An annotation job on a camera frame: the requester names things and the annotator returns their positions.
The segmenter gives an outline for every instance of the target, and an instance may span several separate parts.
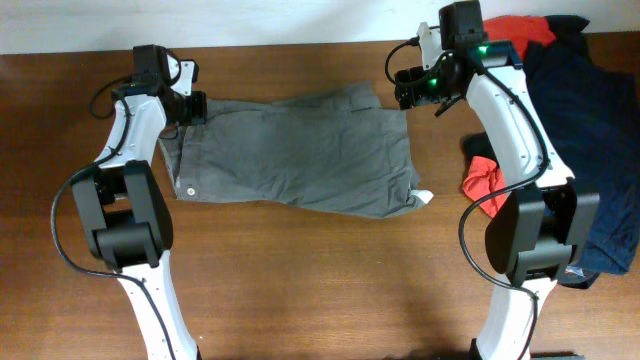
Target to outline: wooden table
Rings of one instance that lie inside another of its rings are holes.
[[[638,34],[591,36],[597,63],[640,74]],[[618,46],[624,44],[625,51]],[[371,80],[394,108],[383,63],[395,43],[176,50],[200,64],[210,98],[268,102]],[[396,68],[416,65],[417,50]],[[49,228],[53,194],[92,160],[111,120],[87,104],[130,73],[130,51],[0,57],[0,358],[144,359],[129,302],[115,281],[67,268]],[[106,100],[101,104],[107,106]],[[175,227],[172,274],[182,313],[206,359],[380,359],[465,351],[487,315],[492,286],[461,254],[456,228],[469,204],[460,139],[482,130],[461,103],[408,114],[424,188],[420,211],[375,221],[272,203],[212,205],[172,199],[163,161],[153,171]],[[471,216],[468,238],[482,266],[488,217]],[[67,195],[59,224],[80,264],[87,251]],[[545,304],[534,352],[590,359],[640,358],[640,272],[602,276],[589,291],[558,287]]]

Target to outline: dark blue fabric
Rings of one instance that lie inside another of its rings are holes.
[[[632,75],[593,65],[560,42],[529,44],[531,100],[558,154],[600,205],[576,266],[625,274],[640,236],[640,111]]]

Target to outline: dark gray fabric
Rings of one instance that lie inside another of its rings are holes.
[[[405,113],[369,84],[272,105],[209,101],[206,125],[161,148],[178,199],[272,200],[384,218],[424,206]]]

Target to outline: brown wooden surface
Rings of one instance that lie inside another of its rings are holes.
[[[594,35],[596,63],[640,76],[640,36]],[[267,102],[383,75],[394,43],[176,51],[200,64],[198,89],[214,99]],[[393,66],[415,65],[416,50]],[[57,256],[49,207],[57,187],[104,145],[111,121],[87,103],[132,68],[128,51],[0,57],[0,358],[143,359],[142,337],[115,281],[74,273]],[[464,351],[487,315],[492,287],[466,263],[456,236],[469,204],[460,139],[482,130],[462,103],[408,114],[423,187],[436,197],[385,221],[271,203],[211,205],[172,199],[159,152],[153,170],[175,228],[172,274],[182,313],[206,359],[375,359]],[[470,248],[487,268],[483,231]],[[101,268],[85,245],[71,196],[59,217],[69,254]],[[589,291],[558,287],[545,304],[535,352],[589,359],[640,358],[640,273],[603,276]]]

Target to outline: red cloth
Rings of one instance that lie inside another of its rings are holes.
[[[524,61],[529,41],[548,46],[556,41],[556,36],[549,30],[547,19],[540,16],[502,16],[484,22],[484,31],[489,33],[489,40],[511,40],[516,47],[520,59]]]
[[[504,175],[495,161],[481,156],[474,156],[469,167],[469,174],[462,183],[464,193],[476,201],[494,191],[504,189]],[[507,195],[499,195],[489,201],[480,204],[487,215],[494,217],[498,210],[507,201]]]

